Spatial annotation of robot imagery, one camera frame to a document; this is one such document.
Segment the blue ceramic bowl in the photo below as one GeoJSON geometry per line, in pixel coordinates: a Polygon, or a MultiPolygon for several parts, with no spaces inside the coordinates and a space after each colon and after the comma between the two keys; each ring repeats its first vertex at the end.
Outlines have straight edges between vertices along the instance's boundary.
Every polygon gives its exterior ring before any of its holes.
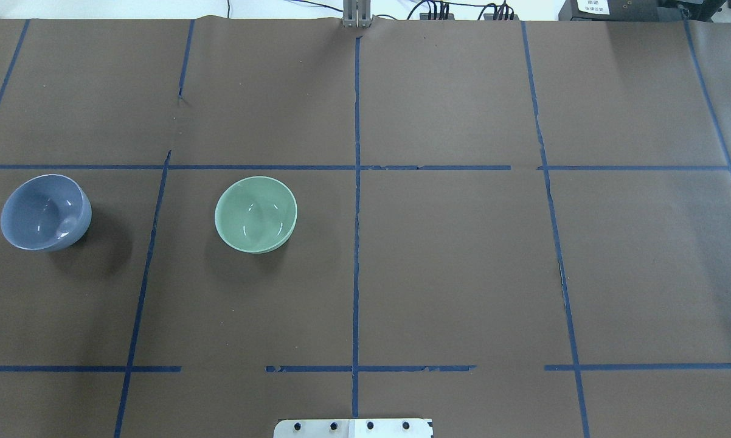
{"type": "Polygon", "coordinates": [[[91,202],[79,183],[65,175],[40,175],[7,198],[0,217],[1,232],[18,249],[60,251],[84,236],[91,215],[91,202]]]}

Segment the green ceramic bowl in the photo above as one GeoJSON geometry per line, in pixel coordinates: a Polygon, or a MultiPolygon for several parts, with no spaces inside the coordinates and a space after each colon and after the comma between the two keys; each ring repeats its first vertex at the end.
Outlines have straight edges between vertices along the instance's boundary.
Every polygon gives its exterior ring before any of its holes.
{"type": "Polygon", "coordinates": [[[251,176],[222,192],[213,212],[224,244],[237,251],[261,254],[283,246],[298,221],[298,202],[276,178],[251,176]]]}

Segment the brown paper table cover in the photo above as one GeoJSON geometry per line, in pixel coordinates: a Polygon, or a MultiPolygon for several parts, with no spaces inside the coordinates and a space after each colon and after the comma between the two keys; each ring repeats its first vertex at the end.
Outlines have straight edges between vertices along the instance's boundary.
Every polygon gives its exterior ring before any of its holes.
{"type": "Polygon", "coordinates": [[[0,437],[731,437],[731,24],[0,19],[0,437]],[[233,183],[295,194],[251,254],[233,183]]]}

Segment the black power strip left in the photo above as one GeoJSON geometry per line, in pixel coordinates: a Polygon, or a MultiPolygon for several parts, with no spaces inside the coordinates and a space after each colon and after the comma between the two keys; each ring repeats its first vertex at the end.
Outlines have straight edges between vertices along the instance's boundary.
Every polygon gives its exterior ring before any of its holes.
{"type": "Polygon", "coordinates": [[[419,19],[422,21],[449,21],[455,20],[451,12],[451,4],[446,2],[435,3],[429,6],[429,11],[420,12],[419,19]]]}

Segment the black power strip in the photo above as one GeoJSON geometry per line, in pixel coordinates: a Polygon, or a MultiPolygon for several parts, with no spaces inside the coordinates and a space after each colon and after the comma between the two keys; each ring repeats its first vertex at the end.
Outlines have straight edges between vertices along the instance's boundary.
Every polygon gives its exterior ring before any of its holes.
{"type": "Polygon", "coordinates": [[[449,21],[455,20],[451,12],[451,4],[446,2],[435,3],[429,6],[429,11],[420,12],[419,19],[422,21],[449,21]]]}
{"type": "Polygon", "coordinates": [[[514,11],[514,8],[509,6],[507,3],[499,5],[488,4],[482,8],[479,15],[479,20],[484,21],[518,21],[518,14],[514,11]]]}

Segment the black power strip right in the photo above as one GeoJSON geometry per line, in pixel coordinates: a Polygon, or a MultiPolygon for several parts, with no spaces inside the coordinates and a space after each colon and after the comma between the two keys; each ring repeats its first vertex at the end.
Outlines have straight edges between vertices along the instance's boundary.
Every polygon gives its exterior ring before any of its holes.
{"type": "Polygon", "coordinates": [[[484,21],[518,21],[518,14],[514,11],[514,8],[509,6],[507,3],[499,5],[488,4],[482,8],[479,15],[479,20],[484,21]]]}

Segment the black computer box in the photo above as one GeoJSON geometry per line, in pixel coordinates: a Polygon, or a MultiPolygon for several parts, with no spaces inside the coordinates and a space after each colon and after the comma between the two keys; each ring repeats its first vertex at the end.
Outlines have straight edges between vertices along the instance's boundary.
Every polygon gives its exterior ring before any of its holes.
{"type": "Polygon", "coordinates": [[[658,22],[657,1],[565,1],[559,21],[658,22]]]}

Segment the grey aluminium frame post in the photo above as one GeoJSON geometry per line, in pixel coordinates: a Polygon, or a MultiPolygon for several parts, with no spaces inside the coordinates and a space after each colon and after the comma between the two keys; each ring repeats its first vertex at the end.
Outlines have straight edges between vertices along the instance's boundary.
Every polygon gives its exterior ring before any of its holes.
{"type": "Polygon", "coordinates": [[[345,28],[368,28],[373,24],[371,0],[344,0],[342,25],[345,28]]]}

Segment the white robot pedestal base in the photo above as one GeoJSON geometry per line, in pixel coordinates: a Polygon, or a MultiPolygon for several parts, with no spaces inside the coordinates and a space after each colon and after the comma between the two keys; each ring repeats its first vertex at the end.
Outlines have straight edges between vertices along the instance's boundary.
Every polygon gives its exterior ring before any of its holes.
{"type": "Polygon", "coordinates": [[[431,419],[285,419],[274,437],[433,437],[431,419]]]}

